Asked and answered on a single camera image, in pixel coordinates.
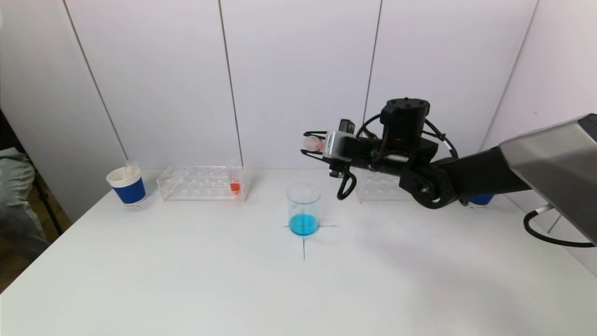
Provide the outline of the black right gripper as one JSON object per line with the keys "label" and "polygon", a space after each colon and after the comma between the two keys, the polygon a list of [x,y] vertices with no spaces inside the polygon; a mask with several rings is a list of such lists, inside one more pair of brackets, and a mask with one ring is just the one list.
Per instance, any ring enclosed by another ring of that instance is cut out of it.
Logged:
{"label": "black right gripper", "polygon": [[345,162],[360,160],[369,155],[375,146],[375,140],[357,138],[355,134],[339,130],[332,132],[307,131],[303,136],[325,140],[322,152],[307,149],[300,150],[303,155],[318,161],[324,161],[326,158]]}

